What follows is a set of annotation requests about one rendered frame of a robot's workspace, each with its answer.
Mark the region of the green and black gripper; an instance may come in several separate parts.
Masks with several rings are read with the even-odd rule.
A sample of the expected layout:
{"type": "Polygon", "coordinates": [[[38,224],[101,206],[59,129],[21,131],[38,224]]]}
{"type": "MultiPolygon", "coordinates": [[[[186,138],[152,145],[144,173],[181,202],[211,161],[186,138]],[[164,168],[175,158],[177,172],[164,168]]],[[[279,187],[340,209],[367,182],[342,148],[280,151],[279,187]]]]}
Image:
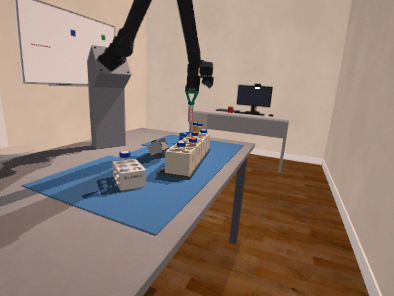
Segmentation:
{"type": "Polygon", "coordinates": [[[199,86],[191,86],[191,85],[193,85],[193,75],[197,75],[197,74],[192,74],[192,75],[187,74],[187,85],[185,87],[185,93],[186,93],[186,96],[187,96],[187,99],[188,99],[188,102],[190,105],[194,104],[195,99],[199,93],[199,86]],[[194,90],[188,90],[188,89],[194,89],[194,90]],[[190,101],[189,94],[195,94],[194,95],[195,97],[193,97],[193,99],[192,99],[192,103],[190,101]]]}

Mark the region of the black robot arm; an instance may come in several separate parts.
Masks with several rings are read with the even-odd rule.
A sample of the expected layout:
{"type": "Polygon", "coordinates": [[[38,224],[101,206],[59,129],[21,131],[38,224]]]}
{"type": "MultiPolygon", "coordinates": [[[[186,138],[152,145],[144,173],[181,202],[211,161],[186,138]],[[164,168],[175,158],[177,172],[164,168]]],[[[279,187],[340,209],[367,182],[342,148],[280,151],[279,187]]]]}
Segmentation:
{"type": "MultiPolygon", "coordinates": [[[[122,65],[126,62],[126,57],[132,55],[137,31],[151,1],[152,0],[134,0],[123,29],[121,28],[118,31],[117,39],[116,36],[114,36],[113,43],[110,43],[109,47],[105,49],[105,54],[103,53],[98,56],[97,60],[109,71],[113,71],[118,66],[122,65]]],[[[204,78],[201,83],[210,89],[213,86],[214,80],[214,77],[209,77],[213,74],[213,63],[201,60],[193,1],[177,0],[177,4],[188,55],[189,64],[187,67],[187,74],[198,75],[199,72],[200,76],[193,75],[193,85],[200,86],[200,78],[204,78]]]]}

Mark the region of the blue tube rack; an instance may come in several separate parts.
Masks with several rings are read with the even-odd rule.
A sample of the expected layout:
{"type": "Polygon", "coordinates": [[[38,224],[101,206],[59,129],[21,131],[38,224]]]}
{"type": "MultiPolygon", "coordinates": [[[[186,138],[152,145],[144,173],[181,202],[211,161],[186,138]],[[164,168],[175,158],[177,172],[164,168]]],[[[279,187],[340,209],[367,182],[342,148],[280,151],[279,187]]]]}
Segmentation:
{"type": "Polygon", "coordinates": [[[186,136],[188,136],[189,134],[191,134],[191,132],[183,132],[183,133],[180,133],[179,141],[185,138],[186,136]],[[187,134],[183,134],[183,133],[187,133],[187,134]]]}

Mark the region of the blue table mat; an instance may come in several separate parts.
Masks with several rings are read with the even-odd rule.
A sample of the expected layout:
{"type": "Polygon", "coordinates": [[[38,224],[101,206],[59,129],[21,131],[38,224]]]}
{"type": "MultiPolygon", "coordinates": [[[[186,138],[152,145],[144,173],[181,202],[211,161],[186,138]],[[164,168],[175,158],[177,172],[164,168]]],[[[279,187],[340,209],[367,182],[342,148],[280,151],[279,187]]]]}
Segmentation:
{"type": "Polygon", "coordinates": [[[112,165],[120,157],[110,155],[22,186],[157,235],[244,146],[210,140],[210,152],[189,180],[157,175],[165,157],[147,156],[151,142],[130,152],[146,169],[146,187],[120,191],[112,165]]]}

